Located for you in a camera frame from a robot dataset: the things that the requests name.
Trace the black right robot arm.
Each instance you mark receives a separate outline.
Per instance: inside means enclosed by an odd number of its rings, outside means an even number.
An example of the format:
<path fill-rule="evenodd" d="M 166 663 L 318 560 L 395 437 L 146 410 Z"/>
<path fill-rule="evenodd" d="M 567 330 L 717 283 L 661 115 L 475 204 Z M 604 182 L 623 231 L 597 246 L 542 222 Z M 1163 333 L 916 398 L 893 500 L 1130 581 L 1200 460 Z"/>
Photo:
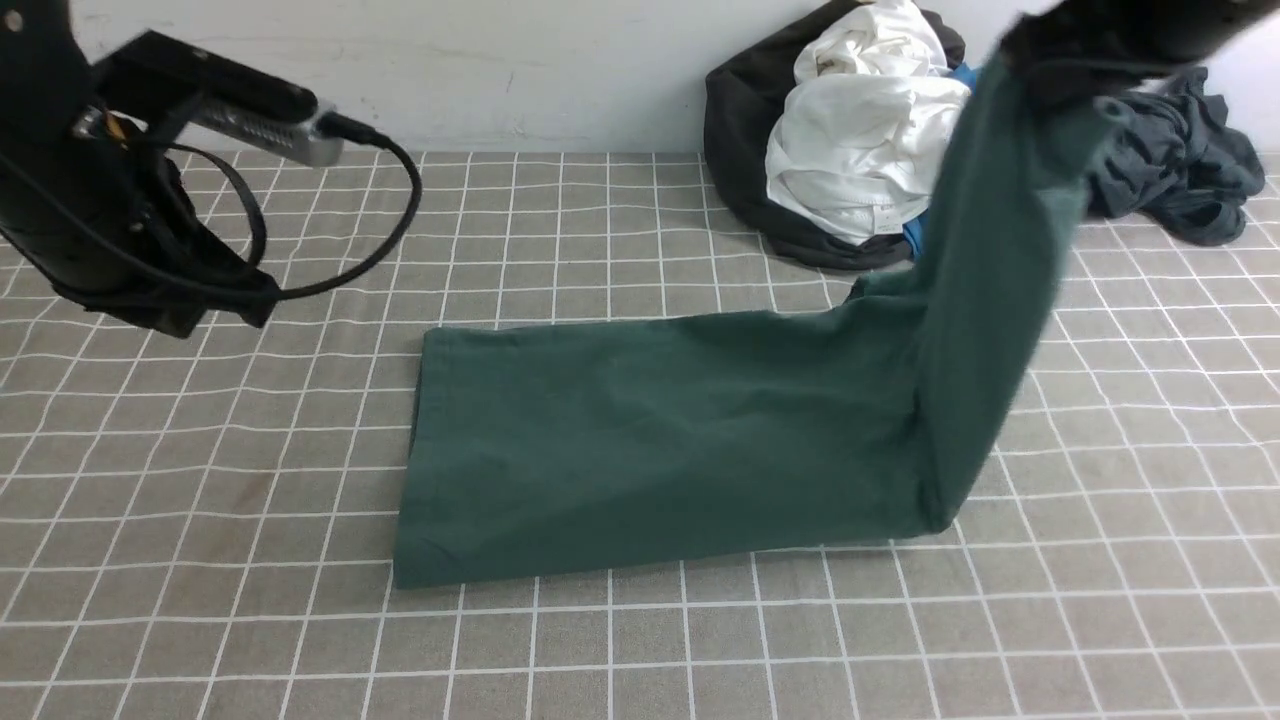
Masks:
<path fill-rule="evenodd" d="M 1021 15 L 998 56 L 1057 109 L 1174 77 L 1277 13 L 1276 1 L 1061 1 Z"/>

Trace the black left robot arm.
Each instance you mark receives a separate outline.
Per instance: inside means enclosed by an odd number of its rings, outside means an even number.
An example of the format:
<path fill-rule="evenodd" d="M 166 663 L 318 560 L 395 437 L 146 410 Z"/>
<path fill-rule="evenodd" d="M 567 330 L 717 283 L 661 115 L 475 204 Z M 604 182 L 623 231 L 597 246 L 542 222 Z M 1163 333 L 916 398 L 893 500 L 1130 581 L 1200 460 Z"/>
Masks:
<path fill-rule="evenodd" d="M 3 4 L 3 238 L 61 299 L 177 338 L 210 311 L 260 329 L 278 283 L 261 270 L 266 225 L 248 186 L 218 167 L 250 223 L 242 258 L 197 217 L 169 151 L 180 100 L 137 124 L 109 109 L 65 1 Z"/>

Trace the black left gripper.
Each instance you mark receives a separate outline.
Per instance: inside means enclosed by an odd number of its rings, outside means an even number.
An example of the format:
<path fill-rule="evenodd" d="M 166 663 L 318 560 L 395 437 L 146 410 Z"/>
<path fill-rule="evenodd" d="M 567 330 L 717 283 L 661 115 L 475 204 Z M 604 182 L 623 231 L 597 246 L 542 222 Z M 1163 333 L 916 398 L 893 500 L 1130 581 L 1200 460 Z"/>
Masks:
<path fill-rule="evenodd" d="M 72 231 L 72 247 L 56 256 L 52 288 L 92 313 L 184 340 L 210 311 L 229 313 L 262 328 L 280 286 L 261 269 L 268 228 L 250 184 L 230 163 L 215 160 L 238 197 L 250 228 L 241 256 L 198 218 L 173 160 L 142 160 L 111 179 L 124 204 L 90 220 L 96 242 Z"/>

